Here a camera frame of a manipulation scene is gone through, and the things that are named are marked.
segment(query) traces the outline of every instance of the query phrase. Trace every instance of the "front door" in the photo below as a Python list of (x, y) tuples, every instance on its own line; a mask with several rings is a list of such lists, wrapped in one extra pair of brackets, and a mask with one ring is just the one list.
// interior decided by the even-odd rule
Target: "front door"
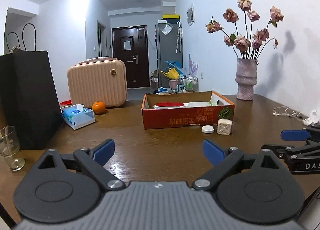
[(125, 63), (128, 88), (150, 86), (147, 26), (112, 29), (113, 57)]

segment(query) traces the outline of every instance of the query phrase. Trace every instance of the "dried flower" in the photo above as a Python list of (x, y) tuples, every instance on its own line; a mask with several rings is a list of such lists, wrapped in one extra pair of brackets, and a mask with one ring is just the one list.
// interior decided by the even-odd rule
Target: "dried flower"
[(276, 49), (278, 47), (278, 41), (277, 39), (275, 38), (275, 44), (273, 45), (273, 48)]
[(272, 7), (270, 9), (270, 17), (271, 17), (271, 21), (272, 22), (278, 22), (278, 21), (283, 21), (283, 14), (281, 13), (281, 10), (276, 8), (276, 7)]
[(255, 12), (255, 11), (248, 12), (247, 16), (249, 17), (251, 22), (255, 22), (260, 19), (260, 15), (257, 14), (257, 12)]
[(250, 41), (248, 41), (245, 37), (239, 36), (235, 40), (235, 45), (240, 51), (247, 51), (248, 47), (250, 47)]
[(220, 25), (218, 22), (213, 21), (213, 20), (211, 20), (211, 21), (209, 22), (209, 24), (206, 24), (206, 27), (207, 27), (207, 31), (208, 31), (209, 33), (213, 33), (213, 32), (222, 30), (221, 25)]
[(261, 40), (255, 39), (255, 40), (252, 42), (252, 47), (253, 47), (254, 49), (260, 48), (261, 45), (262, 45), (262, 41), (261, 41)]
[(231, 41), (231, 39), (228, 37), (228, 36), (224, 36), (224, 43), (228, 46), (228, 47), (230, 47), (230, 46), (232, 46), (232, 41)]
[(269, 31), (266, 28), (263, 28), (261, 31), (257, 30), (256, 33), (252, 36), (254, 39), (260, 41), (266, 41), (270, 37)]
[(238, 15), (230, 8), (223, 14), (223, 18), (227, 20), (228, 23), (235, 23), (239, 20)]
[(241, 10), (245, 12), (248, 12), (251, 10), (252, 2), (250, 0), (238, 0), (237, 3), (238, 3), (238, 7)]

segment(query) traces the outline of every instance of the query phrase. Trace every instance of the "white round lid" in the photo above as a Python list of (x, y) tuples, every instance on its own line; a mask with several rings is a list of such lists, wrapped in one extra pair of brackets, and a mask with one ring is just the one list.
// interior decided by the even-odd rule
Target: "white round lid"
[(205, 125), (202, 127), (202, 132), (203, 133), (213, 133), (214, 132), (214, 127), (211, 125)]

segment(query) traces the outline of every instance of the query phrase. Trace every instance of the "orange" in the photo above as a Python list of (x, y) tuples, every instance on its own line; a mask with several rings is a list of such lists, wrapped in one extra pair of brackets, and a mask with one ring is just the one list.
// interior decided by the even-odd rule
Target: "orange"
[(106, 105), (103, 102), (95, 102), (92, 105), (94, 114), (103, 114), (106, 111)]

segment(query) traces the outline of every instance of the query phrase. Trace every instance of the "vase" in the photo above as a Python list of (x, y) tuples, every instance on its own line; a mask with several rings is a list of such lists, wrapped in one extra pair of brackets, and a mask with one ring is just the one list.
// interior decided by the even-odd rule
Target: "vase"
[(237, 98), (240, 100), (252, 100), (253, 86), (257, 84), (256, 60), (238, 58), (236, 82), (238, 83)]

